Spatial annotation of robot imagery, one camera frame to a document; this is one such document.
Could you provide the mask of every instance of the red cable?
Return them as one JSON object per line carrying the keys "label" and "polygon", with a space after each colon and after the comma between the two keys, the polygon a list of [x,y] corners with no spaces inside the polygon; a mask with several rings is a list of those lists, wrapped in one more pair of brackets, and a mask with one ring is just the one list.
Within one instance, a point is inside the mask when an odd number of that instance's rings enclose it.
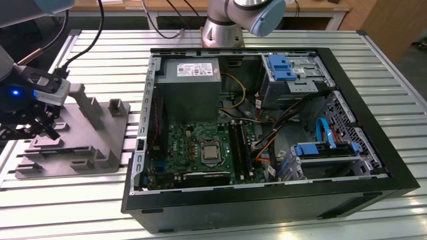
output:
{"label": "red cable", "polygon": [[157,134],[158,134],[158,116],[157,116],[157,102],[153,100],[153,115],[154,115],[154,135],[153,139],[150,142],[149,150],[153,148],[155,139],[157,139]]}

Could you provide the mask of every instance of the wooden shelf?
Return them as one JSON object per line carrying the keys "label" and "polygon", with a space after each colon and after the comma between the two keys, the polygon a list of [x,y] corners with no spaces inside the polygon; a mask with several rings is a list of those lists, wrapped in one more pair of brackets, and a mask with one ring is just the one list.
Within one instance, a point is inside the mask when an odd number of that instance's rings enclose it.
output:
{"label": "wooden shelf", "polygon": [[[190,11],[190,8],[182,0],[170,0],[178,11]],[[188,0],[197,11],[205,12],[208,10],[208,0]],[[340,0],[338,4],[329,3],[326,0],[297,0],[300,12],[349,12],[352,7]],[[165,0],[145,0],[147,9],[150,11],[173,11]],[[105,5],[105,11],[139,11],[137,7],[142,7],[138,0],[123,0],[123,3]],[[71,11],[97,11],[98,5],[95,0],[74,0]],[[296,11],[296,4],[286,6],[288,12]]]}

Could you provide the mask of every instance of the sticker label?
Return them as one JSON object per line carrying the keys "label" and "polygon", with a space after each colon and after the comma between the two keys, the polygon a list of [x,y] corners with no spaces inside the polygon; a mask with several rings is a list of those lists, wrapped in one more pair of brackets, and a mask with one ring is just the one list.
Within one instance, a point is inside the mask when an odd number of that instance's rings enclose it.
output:
{"label": "sticker label", "polygon": [[178,77],[213,76],[212,63],[181,63],[177,65]]}
{"label": "sticker label", "polygon": [[258,100],[258,99],[256,99],[256,100],[254,100],[254,107],[256,107],[257,109],[261,109],[261,104],[262,104],[262,101]]}
{"label": "sticker label", "polygon": [[348,11],[349,8],[333,8],[333,11]]}
{"label": "sticker label", "polygon": [[143,8],[141,6],[126,6],[123,9],[127,9],[127,10],[143,10]]}
{"label": "sticker label", "polygon": [[282,158],[286,155],[286,152],[280,150],[277,154],[277,158]]}
{"label": "sticker label", "polygon": [[296,73],[296,74],[302,74],[302,73],[305,73],[305,72],[304,72],[304,69],[301,69],[301,68],[298,68],[298,67],[293,68],[292,70],[293,70],[293,73]]}
{"label": "sticker label", "polygon": [[273,177],[276,176],[276,170],[272,168],[272,166],[268,166],[266,171]]}

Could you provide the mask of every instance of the power supply label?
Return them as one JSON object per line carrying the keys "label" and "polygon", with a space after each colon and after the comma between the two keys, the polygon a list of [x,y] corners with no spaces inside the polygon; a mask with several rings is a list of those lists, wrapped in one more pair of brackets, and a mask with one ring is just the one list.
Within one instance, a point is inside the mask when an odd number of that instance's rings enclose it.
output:
{"label": "power supply label", "polygon": [[178,77],[213,76],[212,63],[181,63],[177,65]]}

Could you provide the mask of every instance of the aluminum extrusion table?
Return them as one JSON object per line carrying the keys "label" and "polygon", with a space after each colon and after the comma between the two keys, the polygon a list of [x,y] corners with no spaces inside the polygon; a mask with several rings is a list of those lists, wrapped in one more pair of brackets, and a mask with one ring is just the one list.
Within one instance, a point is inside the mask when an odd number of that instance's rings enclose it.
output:
{"label": "aluminum extrusion table", "polygon": [[[95,31],[86,30],[67,37],[53,67],[86,48],[94,35]],[[369,37],[353,31],[274,31],[264,38],[245,32],[242,36],[246,47],[330,48],[420,188],[345,218],[150,235],[119,213],[149,49],[200,47],[200,32],[162,39],[150,30],[109,30],[91,51],[69,65],[67,80],[85,84],[86,95],[98,102],[121,98],[130,103],[121,168],[109,174],[17,180],[13,169],[29,141],[9,141],[0,156],[0,239],[349,240],[427,236],[427,103]]]}

